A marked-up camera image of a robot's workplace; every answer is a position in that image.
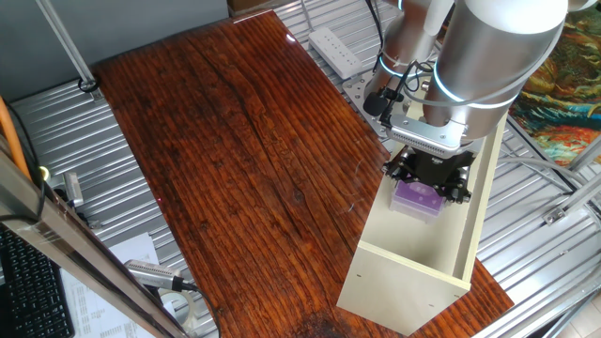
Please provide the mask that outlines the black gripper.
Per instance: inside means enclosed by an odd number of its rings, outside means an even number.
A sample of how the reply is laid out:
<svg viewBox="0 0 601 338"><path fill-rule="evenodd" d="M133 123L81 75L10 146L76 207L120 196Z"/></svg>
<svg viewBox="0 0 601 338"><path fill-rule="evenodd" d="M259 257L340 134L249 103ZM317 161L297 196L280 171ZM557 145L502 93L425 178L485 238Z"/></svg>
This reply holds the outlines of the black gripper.
<svg viewBox="0 0 601 338"><path fill-rule="evenodd" d="M409 147L386 161L382 172L395 181L433 185L440 197L461 205L471 199L468 181L474 161L475 155L469 151L442 159Z"/></svg>

